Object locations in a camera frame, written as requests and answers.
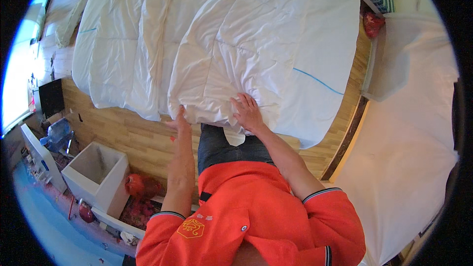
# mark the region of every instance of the white box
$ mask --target white box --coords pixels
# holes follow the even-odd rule
[[[97,142],[90,143],[63,170],[75,198],[118,219],[130,195],[125,190],[129,174],[126,153]]]

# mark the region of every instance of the bed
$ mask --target bed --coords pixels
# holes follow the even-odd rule
[[[72,76],[97,108],[244,130],[229,98],[255,97],[275,132],[319,143],[353,63],[360,0],[88,0]]]

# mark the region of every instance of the hand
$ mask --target hand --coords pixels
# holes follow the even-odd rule
[[[186,113],[186,109],[183,105],[179,105],[179,111],[177,113],[176,119],[173,121],[166,121],[166,125],[169,128],[176,130],[178,133],[189,131],[192,132],[191,125],[186,121],[184,118],[184,114]]]
[[[256,101],[247,93],[239,92],[238,97],[241,102],[238,102],[234,98],[230,98],[230,102],[238,110],[238,113],[234,113],[233,117],[237,119],[240,126],[252,133],[256,133],[258,130],[266,128],[267,126],[263,122]]]

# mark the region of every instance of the embroidered emblem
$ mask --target embroidered emblem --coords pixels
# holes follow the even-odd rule
[[[204,234],[204,224],[195,219],[187,219],[182,222],[182,225],[177,230],[185,238],[200,237]]]

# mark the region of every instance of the blue stripe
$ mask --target blue stripe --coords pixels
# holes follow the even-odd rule
[[[79,32],[79,33],[86,33],[86,32],[91,32],[93,30],[96,30],[97,28],[92,28],[92,29],[89,29],[89,30],[86,30],[86,31],[82,31],[82,32]]]
[[[302,70],[299,70],[299,69],[297,69],[297,68],[293,68],[293,69],[296,70],[296,71],[299,71],[300,73],[304,73],[305,75],[310,76],[311,78],[313,78],[313,79],[317,80],[318,82],[320,82],[321,84],[325,85],[325,86],[326,86],[329,90],[331,90],[332,92],[338,93],[339,95],[342,95],[342,96],[343,96],[343,94],[342,94],[341,92],[337,92],[336,90],[334,90],[334,89],[331,88],[330,86],[324,84],[323,81],[321,81],[320,79],[318,79],[318,78],[316,78],[316,77],[310,75],[309,73],[304,72],[304,71],[302,71]]]
[[[302,204],[305,204],[308,200],[316,197],[317,195],[321,195],[321,194],[324,194],[324,193],[327,193],[327,192],[331,192],[331,191],[341,191],[340,188],[337,188],[337,187],[333,187],[333,188],[327,188],[327,189],[323,189],[321,191],[317,191],[317,192],[314,192],[312,193],[311,195],[309,195],[308,197],[306,197],[303,201],[302,201]]]
[[[154,214],[151,216],[150,220],[158,215],[171,215],[171,216],[176,216],[176,217],[179,217],[179,218],[182,218],[183,220],[185,220],[186,218],[179,214],[179,213],[176,213],[176,212],[168,212],[168,211],[163,211],[163,212],[159,212],[157,214]]]

